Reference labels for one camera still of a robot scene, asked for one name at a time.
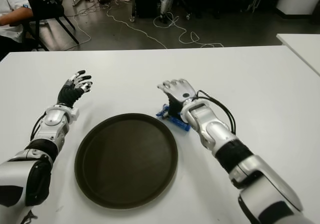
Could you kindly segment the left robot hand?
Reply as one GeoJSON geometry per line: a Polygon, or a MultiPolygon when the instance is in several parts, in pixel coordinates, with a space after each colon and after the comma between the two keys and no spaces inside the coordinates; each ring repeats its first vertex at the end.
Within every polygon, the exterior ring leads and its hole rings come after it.
{"type": "Polygon", "coordinates": [[[75,102],[91,90],[93,85],[92,76],[86,75],[85,70],[74,73],[63,84],[57,96],[57,104],[73,108],[75,102]]]}

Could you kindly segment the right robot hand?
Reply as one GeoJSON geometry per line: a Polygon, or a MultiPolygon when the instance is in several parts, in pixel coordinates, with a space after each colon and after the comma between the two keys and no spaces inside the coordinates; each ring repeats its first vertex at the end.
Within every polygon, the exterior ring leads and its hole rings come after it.
{"type": "Polygon", "coordinates": [[[196,96],[196,91],[185,79],[173,79],[164,81],[157,85],[157,88],[163,91],[168,97],[168,114],[179,118],[184,104],[196,96]]]}

